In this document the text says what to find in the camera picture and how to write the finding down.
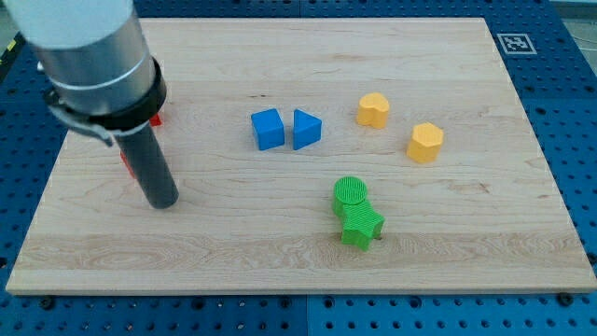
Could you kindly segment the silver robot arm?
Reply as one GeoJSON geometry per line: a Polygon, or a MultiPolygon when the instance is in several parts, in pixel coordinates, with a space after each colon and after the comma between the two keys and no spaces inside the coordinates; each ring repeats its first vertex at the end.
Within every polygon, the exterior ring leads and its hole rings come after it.
{"type": "Polygon", "coordinates": [[[107,145],[135,134],[165,101],[132,0],[5,0],[49,78],[44,99],[76,133],[107,145]]]}

